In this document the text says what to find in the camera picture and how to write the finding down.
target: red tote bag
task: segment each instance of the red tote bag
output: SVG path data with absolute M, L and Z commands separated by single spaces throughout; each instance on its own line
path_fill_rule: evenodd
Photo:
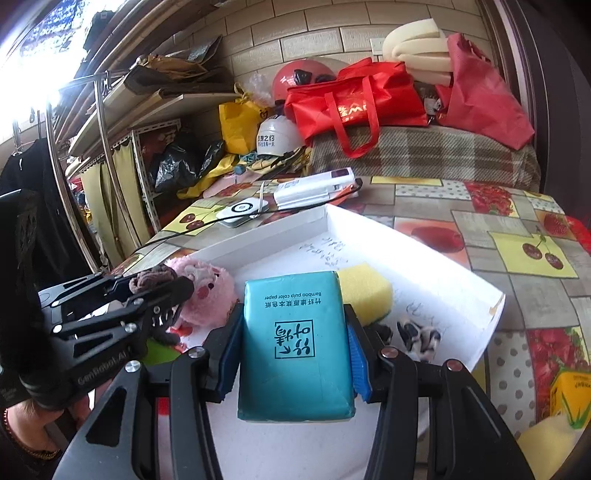
M 314 135 L 334 130 L 349 158 L 365 155 L 378 143 L 380 125 L 427 126 L 404 63 L 370 58 L 342 69 L 334 82 L 289 88 L 285 115 L 297 124 L 307 145 Z M 345 126 L 359 124 L 369 124 L 371 137 L 353 150 Z
M 515 150 L 522 148 L 534 129 L 497 69 L 459 33 L 447 38 L 447 47 L 453 87 L 436 87 L 447 107 L 437 116 L 439 123 L 484 135 Z

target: pink plush toy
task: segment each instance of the pink plush toy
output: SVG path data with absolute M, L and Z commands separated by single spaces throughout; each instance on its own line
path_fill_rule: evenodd
M 189 255 L 173 258 L 166 264 L 195 285 L 195 291 L 185 302 L 179 319 L 200 327 L 224 326 L 232 307 L 238 301 L 230 274 L 223 268 L 214 267 Z

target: yellow bag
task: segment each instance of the yellow bag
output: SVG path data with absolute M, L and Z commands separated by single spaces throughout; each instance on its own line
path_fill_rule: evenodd
M 205 190 L 207 190 L 218 177 L 230 173 L 234 169 L 234 165 L 237 165 L 238 157 L 233 154 L 225 155 L 220 163 L 216 165 L 208 174 L 206 174 L 201 180 L 195 185 L 188 189 L 179 190 L 177 192 L 177 198 L 183 199 L 196 199 L 201 196 Z
M 256 134 L 260 124 L 269 116 L 269 109 L 242 95 L 235 102 L 222 103 L 219 112 L 226 151 L 246 155 L 256 149 Z

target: white power strip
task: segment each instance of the white power strip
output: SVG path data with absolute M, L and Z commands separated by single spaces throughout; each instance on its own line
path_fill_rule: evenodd
M 385 38 L 370 38 L 369 43 L 371 44 L 371 54 L 381 55 Z
M 353 170 L 340 168 L 280 183 L 273 198 L 280 209 L 313 205 L 330 201 L 354 183 Z

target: black plastic bag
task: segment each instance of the black plastic bag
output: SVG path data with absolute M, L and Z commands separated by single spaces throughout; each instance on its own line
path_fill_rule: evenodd
M 162 154 L 154 155 L 152 164 L 154 190 L 157 193 L 175 192 L 197 183 L 203 156 L 196 137 L 192 133 L 180 131 Z
M 215 142 L 212 142 L 205 152 L 205 158 L 203 159 L 203 164 L 201 165 L 197 179 L 202 179 L 205 175 L 217 167 L 217 164 L 220 163 L 220 160 L 225 154 L 226 143 L 224 140 L 216 140 Z

